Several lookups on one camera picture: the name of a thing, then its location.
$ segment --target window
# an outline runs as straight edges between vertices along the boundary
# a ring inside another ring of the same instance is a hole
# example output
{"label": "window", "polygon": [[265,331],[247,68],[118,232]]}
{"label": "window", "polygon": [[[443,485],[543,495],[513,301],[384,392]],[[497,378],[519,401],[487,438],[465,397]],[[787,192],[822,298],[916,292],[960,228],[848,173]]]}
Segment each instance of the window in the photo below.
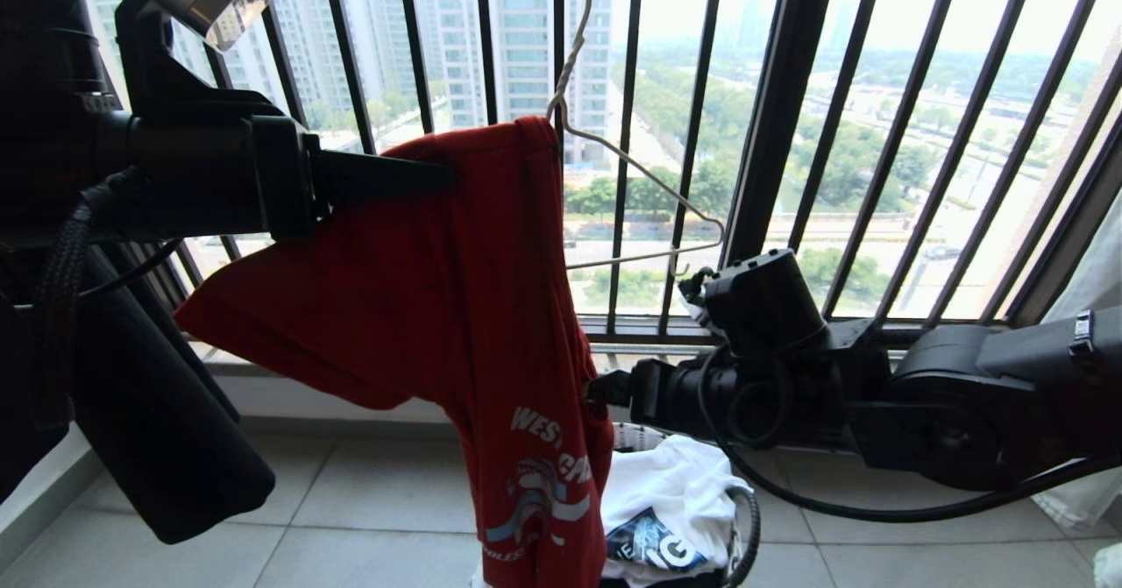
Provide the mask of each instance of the window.
{"label": "window", "polygon": [[545,98],[511,98],[511,109],[544,111],[548,102]]}
{"label": "window", "polygon": [[507,45],[548,45],[550,37],[544,31],[509,31],[504,40]]}
{"label": "window", "polygon": [[515,77],[549,77],[549,70],[545,67],[507,67],[506,76]]}
{"label": "window", "polygon": [[545,26],[544,13],[503,13],[503,26]]}
{"label": "window", "polygon": [[506,62],[545,62],[549,53],[545,49],[508,49]]}
{"label": "window", "polygon": [[550,86],[545,82],[511,82],[507,92],[512,95],[525,93],[549,93]]}
{"label": "window", "polygon": [[503,8],[508,10],[544,10],[545,0],[503,0]]}

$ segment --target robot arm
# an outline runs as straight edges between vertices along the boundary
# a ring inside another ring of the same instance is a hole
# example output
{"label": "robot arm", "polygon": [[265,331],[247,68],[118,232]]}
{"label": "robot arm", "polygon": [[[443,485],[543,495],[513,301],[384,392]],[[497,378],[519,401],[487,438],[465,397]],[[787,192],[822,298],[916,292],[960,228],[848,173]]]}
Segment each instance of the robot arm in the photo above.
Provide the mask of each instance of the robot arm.
{"label": "robot arm", "polygon": [[1120,465],[1122,307],[1008,332],[946,325],[892,369],[875,321],[822,321],[791,250],[702,270],[680,290],[725,343],[678,366],[642,360],[594,380],[590,398],[719,444],[856,452],[991,502]]}

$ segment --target sky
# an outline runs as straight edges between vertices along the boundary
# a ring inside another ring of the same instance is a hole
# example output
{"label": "sky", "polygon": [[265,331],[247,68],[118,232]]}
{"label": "sky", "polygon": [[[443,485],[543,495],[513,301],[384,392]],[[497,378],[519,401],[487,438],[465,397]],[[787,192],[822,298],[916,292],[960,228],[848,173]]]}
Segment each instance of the sky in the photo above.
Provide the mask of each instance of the sky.
{"label": "sky", "polygon": [[[738,21],[746,0],[720,0],[720,24]],[[1008,0],[953,0],[939,40],[939,49],[985,52],[994,37]],[[613,0],[613,40],[626,42],[628,0]],[[758,0],[773,8],[775,0]],[[830,0],[824,37],[838,17],[850,17],[858,0]],[[1076,0],[1027,0],[1010,44],[1010,53],[1054,54],[1070,18]],[[866,37],[874,49],[910,49],[919,45],[935,0],[877,0]],[[698,40],[706,0],[643,0],[640,34],[642,42]],[[848,13],[843,9],[848,6]],[[1076,56],[1097,61],[1122,17],[1122,0],[1098,0]]]}

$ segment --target tiled floor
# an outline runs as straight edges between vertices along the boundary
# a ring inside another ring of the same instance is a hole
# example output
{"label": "tiled floor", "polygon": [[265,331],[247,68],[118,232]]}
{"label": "tiled floor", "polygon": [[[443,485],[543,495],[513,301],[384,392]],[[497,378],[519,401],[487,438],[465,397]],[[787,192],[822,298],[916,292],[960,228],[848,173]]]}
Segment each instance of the tiled floor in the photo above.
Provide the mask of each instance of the tiled floor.
{"label": "tiled floor", "polygon": [[[277,475],[260,509],[183,544],[148,531],[101,477],[3,577],[0,588],[462,588],[480,555],[452,443],[255,438]],[[799,493],[871,507],[962,498],[854,459],[754,454]],[[923,525],[877,525],[802,512],[761,495],[764,544],[752,588],[1092,587],[1095,551],[1031,502]]]}

